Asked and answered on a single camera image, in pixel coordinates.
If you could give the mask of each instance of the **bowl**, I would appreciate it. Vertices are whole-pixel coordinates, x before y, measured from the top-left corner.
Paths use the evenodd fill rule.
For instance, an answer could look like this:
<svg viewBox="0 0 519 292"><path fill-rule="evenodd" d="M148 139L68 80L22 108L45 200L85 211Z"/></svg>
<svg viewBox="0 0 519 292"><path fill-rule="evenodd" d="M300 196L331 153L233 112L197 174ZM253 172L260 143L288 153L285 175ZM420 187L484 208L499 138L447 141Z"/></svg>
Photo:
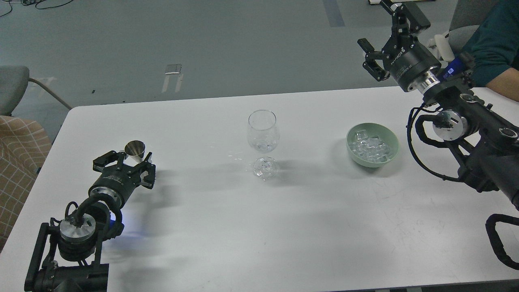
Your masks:
<svg viewBox="0 0 519 292"><path fill-rule="evenodd" d="M366 130L366 134L368 138L378 136L381 141L383 141L389 147L389 153L386 155L386 160L374 162L373 160L369 161L368 159L361 157L355 152L351 147L353 142L357 142L357 132L361 130ZM356 126L353 126L346 135L346 147L348 148L348 152L350 153L351 158L357 162L358 164L365 167L380 167L384 164L387 164L391 160L393 160L400 148L398 143L397 136L388 128L383 125L375 124L375 123L362 123Z"/></svg>

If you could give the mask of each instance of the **white table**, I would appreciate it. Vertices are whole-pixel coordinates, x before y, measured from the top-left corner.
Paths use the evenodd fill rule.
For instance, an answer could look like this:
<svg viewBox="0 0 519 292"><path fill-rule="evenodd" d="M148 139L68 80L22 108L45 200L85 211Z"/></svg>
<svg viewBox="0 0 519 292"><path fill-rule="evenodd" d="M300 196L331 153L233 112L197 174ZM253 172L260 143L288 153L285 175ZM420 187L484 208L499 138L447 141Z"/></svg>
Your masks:
<svg viewBox="0 0 519 292"><path fill-rule="evenodd" d="M519 124L519 104L477 92ZM134 191L122 209L123 234L103 244L108 291L334 291L518 278L497 260L484 227L493 213L519 215L506 196L442 181L409 154L405 124L420 104L418 92L386 87L74 108L0 255L1 290L23 289L40 223L86 198L99 175L92 160L135 139L153 152L157 181ZM281 132L270 156L282 169L267 181L249 165L260 157L246 138L257 109L275 112ZM367 169L348 157L346 132L361 122L396 133L396 160ZM447 150L415 141L427 165L455 175ZM498 226L509 254L519 255L519 233Z"/></svg>

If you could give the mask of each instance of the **green sleeve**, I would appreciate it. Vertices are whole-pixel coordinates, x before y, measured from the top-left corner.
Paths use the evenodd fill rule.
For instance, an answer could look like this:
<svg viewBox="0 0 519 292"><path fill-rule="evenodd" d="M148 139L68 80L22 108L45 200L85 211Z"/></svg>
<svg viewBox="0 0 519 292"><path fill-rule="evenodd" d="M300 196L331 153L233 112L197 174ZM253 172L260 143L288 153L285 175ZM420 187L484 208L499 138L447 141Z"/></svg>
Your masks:
<svg viewBox="0 0 519 292"><path fill-rule="evenodd" d="M519 0L502 0L464 49L475 58L472 79L485 86L511 67L519 50Z"/></svg>

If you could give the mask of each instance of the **person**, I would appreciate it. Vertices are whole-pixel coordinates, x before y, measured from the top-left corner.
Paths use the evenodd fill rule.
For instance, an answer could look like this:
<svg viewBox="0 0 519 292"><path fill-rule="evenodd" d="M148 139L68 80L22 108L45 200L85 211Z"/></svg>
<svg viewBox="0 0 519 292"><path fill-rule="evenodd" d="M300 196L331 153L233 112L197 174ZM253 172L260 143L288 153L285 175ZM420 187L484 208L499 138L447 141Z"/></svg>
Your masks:
<svg viewBox="0 0 519 292"><path fill-rule="evenodd" d="M519 0L501 0L463 50L475 59L477 86L519 102Z"/></svg>

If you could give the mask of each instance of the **metal cup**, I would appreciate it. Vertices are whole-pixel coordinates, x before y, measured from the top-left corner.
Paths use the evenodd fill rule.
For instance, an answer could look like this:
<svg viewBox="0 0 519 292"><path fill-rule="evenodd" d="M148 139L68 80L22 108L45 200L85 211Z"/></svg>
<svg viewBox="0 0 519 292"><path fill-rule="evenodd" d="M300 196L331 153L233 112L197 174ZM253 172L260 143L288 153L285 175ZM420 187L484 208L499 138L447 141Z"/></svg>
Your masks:
<svg viewBox="0 0 519 292"><path fill-rule="evenodd" d="M125 146L126 154L138 163L144 158L144 143L138 140L128 142Z"/></svg>

